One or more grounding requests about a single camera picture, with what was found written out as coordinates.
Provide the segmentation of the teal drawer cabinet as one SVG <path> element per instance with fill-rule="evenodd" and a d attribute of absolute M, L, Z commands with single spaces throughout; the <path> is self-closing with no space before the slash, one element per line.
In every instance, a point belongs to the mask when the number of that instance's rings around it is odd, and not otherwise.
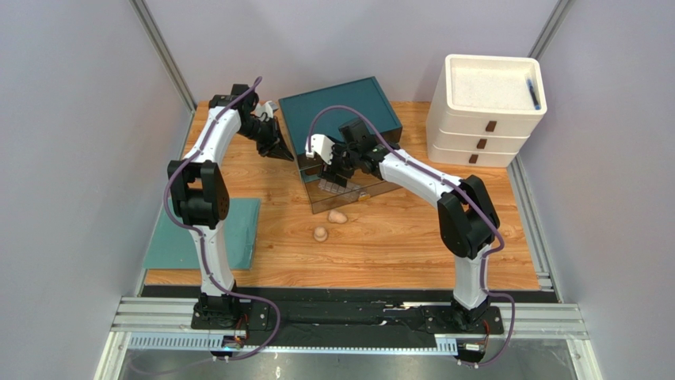
<path fill-rule="evenodd" d="M 321 161 L 305 155 L 311 122 L 323 109 L 344 105 L 366 116 L 389 142 L 399 142 L 402 123 L 376 78 L 363 78 L 279 99 L 303 182 L 318 179 Z"/>

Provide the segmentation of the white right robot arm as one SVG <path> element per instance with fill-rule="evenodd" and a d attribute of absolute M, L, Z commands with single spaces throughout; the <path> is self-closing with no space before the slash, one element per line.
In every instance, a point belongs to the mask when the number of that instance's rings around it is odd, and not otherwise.
<path fill-rule="evenodd" d="M 497 237 L 499 220 L 483 181 L 453 176 L 409 155 L 400 145 L 374 133 L 359 119 L 342 125 L 340 138 L 309 135 L 308 158 L 320 158 L 319 176 L 345 187 L 361 171 L 396 184 L 432 205 L 440 238 L 454 255 L 457 308 L 477 317 L 488 307 L 484 257 Z"/>

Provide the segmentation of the clear acrylic drawer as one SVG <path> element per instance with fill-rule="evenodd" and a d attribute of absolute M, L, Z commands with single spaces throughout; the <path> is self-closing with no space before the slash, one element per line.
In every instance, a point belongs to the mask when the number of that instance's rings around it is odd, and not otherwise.
<path fill-rule="evenodd" d="M 340 195 L 331 194 L 318 188 L 318 183 L 321 180 L 318 176 L 320 168 L 320 165 L 314 165 L 299 171 L 313 214 L 365 201 L 374 196 L 400 189 L 399 185 L 379 180 L 372 175 L 357 170 L 348 181 L 360 185 L 360 189 Z"/>

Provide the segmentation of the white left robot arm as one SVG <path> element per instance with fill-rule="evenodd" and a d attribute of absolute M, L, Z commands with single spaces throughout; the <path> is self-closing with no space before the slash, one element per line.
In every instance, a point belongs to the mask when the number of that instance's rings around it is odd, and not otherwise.
<path fill-rule="evenodd" d="M 207 122 L 194 146 L 183 159 L 168 164 L 165 189 L 165 205 L 173 208 L 170 219 L 190 232 L 197 249 L 202 284 L 195 315 L 227 327 L 239 321 L 242 311 L 227 259 L 224 222 L 230 196 L 219 165 L 235 135 L 254 141 L 264 158 L 294 159 L 272 105 L 260 104 L 254 88 L 235 84 L 230 94 L 210 100 Z"/>

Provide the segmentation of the eyeshadow palette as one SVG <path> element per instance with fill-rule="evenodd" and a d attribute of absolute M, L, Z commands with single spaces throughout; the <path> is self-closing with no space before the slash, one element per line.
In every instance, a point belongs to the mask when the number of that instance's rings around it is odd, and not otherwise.
<path fill-rule="evenodd" d="M 344 194 L 348 192 L 353 192 L 360 189 L 360 185 L 348 181 L 345 186 L 339 185 L 334 182 L 330 182 L 326 179 L 321 179 L 318 183 L 318 188 L 324 192 L 329 192 L 331 194 Z"/>

